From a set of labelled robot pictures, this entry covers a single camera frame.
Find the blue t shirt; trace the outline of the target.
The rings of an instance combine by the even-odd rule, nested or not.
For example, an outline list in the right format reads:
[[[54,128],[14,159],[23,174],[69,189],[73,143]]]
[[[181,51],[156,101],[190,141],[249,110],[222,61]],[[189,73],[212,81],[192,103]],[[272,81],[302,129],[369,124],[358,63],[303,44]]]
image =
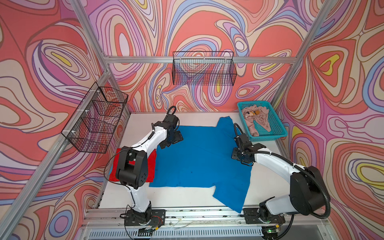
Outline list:
[[[215,187],[213,197],[233,211],[243,209],[251,167],[232,159],[234,123],[221,117],[215,127],[180,126],[184,138],[168,148],[157,148],[155,178],[150,187]]]

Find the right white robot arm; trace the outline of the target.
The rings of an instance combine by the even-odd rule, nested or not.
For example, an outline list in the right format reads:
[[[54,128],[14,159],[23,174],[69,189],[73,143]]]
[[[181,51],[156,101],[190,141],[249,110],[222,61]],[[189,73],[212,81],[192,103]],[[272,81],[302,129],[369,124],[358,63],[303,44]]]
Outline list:
[[[262,223],[269,223],[282,214],[312,215],[322,220],[330,216],[331,197],[316,167],[295,164],[267,150],[263,144],[252,144],[237,123],[234,123],[234,132],[237,146],[233,149],[232,159],[248,167],[255,163],[265,166],[290,185],[288,195],[271,197],[261,202],[257,213],[251,217]]]

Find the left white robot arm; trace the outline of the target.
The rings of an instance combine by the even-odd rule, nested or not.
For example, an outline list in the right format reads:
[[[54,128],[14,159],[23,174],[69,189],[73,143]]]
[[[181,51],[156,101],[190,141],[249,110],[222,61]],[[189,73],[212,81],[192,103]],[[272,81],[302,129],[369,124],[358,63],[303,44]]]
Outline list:
[[[131,147],[122,147],[116,168],[116,178],[131,194],[133,203],[123,214],[125,226],[163,224],[163,217],[152,214],[152,204],[144,184],[149,177],[148,158],[158,147],[165,149],[183,141],[176,107],[168,109],[165,118],[152,124],[152,130]]]

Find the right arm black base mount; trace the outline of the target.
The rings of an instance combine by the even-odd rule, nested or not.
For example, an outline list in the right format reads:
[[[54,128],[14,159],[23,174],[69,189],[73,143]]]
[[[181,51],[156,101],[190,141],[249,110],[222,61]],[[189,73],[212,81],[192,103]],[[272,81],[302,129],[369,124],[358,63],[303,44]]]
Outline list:
[[[246,224],[284,224],[283,214],[273,215],[267,209],[266,202],[261,202],[258,208],[245,208],[240,217],[244,217]]]

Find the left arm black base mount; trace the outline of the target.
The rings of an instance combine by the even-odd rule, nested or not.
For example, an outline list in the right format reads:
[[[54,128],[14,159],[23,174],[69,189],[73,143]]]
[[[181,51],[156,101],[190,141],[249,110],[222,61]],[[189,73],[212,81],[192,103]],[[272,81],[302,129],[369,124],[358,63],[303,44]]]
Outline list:
[[[150,204],[147,210],[143,213],[137,212],[129,208],[121,218],[124,220],[124,226],[151,226],[161,227],[165,223],[166,210],[165,209],[152,209]]]

